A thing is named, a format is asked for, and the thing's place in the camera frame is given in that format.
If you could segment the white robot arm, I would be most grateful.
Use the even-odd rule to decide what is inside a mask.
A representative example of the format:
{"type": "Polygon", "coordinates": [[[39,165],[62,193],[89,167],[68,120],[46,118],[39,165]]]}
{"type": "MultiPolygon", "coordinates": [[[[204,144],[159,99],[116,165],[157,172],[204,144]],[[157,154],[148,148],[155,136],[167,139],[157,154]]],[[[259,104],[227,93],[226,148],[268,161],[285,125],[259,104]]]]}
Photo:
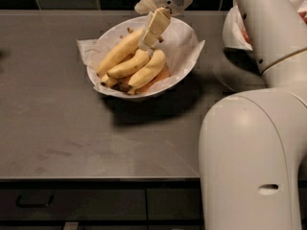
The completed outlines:
{"type": "Polygon", "coordinates": [[[215,103],[200,132],[205,230],[302,230],[307,26],[289,0],[236,0],[266,86],[215,103]]]}

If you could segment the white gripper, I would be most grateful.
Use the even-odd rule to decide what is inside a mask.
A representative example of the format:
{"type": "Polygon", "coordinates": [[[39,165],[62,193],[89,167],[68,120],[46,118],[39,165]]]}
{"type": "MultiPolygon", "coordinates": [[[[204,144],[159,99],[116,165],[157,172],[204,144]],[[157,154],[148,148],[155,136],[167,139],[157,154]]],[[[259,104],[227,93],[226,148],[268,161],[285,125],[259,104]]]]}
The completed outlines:
{"type": "Polygon", "coordinates": [[[192,2],[193,0],[140,0],[134,10],[139,14],[150,13],[138,47],[143,51],[152,49],[157,41],[162,40],[162,34],[170,25],[171,15],[181,14],[192,2]]]}

